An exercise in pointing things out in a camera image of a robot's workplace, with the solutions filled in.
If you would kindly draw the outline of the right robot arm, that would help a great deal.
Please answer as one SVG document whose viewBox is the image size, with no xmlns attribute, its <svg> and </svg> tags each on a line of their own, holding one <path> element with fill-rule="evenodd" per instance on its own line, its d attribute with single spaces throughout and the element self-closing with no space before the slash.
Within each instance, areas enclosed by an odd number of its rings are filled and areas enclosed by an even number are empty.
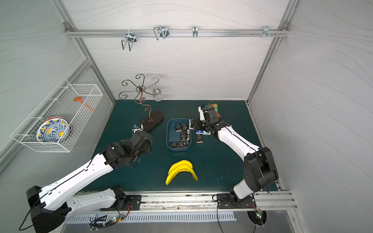
<svg viewBox="0 0 373 233">
<path fill-rule="evenodd" d="M 269 148 L 261 148 L 242 137 L 218 116 L 213 106 L 201 105 L 198 111 L 203 130 L 229 146 L 244 163 L 243 180 L 231 191 L 233 200 L 243 200 L 278 180 L 277 167 Z"/>
</svg>

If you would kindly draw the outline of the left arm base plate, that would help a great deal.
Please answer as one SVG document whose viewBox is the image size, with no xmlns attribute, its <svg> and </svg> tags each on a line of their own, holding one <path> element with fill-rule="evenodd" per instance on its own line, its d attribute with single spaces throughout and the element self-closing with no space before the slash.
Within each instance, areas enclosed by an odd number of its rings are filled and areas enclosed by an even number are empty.
<svg viewBox="0 0 373 233">
<path fill-rule="evenodd" d="M 101 211 L 137 211 L 140 209 L 141 195 L 124 195 L 119 197 L 112 206 L 101 208 Z"/>
</svg>

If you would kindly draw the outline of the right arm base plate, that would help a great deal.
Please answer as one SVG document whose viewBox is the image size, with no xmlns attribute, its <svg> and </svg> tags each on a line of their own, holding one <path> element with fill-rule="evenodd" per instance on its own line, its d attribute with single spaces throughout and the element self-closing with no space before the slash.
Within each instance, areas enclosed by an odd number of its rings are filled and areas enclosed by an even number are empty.
<svg viewBox="0 0 373 233">
<path fill-rule="evenodd" d="M 239 199 L 234 192 L 220 193 L 216 195 L 218 209 L 256 209 L 253 195 Z"/>
</svg>

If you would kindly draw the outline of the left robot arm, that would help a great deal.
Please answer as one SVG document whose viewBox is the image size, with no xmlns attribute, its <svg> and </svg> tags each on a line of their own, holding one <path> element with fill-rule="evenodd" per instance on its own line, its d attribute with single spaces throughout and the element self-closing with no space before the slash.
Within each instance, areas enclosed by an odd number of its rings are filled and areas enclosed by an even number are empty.
<svg viewBox="0 0 373 233">
<path fill-rule="evenodd" d="M 76 196 L 98 178 L 121 166 L 130 166 L 142 154 L 151 152 L 152 136 L 137 131 L 130 139 L 110 143 L 86 164 L 60 180 L 44 186 L 33 186 L 26 192 L 32 228 L 37 233 L 49 233 L 68 218 L 98 209 L 128 210 L 130 203 L 120 186 L 104 191 Z"/>
</svg>

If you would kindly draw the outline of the teal plastic storage box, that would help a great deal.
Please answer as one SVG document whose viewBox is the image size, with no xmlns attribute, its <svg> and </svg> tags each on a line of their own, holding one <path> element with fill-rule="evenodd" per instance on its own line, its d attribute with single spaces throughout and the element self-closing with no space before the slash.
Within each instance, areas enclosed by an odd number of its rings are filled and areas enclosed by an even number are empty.
<svg viewBox="0 0 373 233">
<path fill-rule="evenodd" d="M 187 151 L 191 145 L 189 119 L 172 118 L 167 123 L 166 146 L 172 152 Z"/>
</svg>

